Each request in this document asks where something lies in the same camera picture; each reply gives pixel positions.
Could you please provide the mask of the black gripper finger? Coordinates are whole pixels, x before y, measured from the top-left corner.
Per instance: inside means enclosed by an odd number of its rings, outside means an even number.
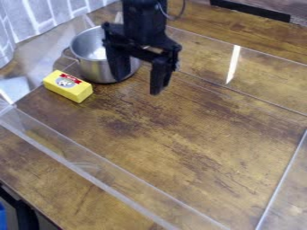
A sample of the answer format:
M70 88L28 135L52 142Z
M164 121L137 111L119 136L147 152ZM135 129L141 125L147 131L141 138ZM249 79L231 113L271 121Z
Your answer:
M131 73L129 55L111 44L105 45L105 54L113 79L116 82L121 82Z
M169 57L156 57L152 61L149 74L149 94L157 95L168 86L173 72L172 60Z

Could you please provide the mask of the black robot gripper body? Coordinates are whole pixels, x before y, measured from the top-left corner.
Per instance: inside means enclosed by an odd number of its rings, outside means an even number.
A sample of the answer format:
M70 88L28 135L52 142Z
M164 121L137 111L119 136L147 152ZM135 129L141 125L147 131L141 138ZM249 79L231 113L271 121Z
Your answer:
M165 34L167 20L176 20L168 15L168 0L121 0L123 23L105 22L103 45L111 44L123 49L131 58L139 58L152 64L157 57L172 60L173 70L179 62L181 45Z

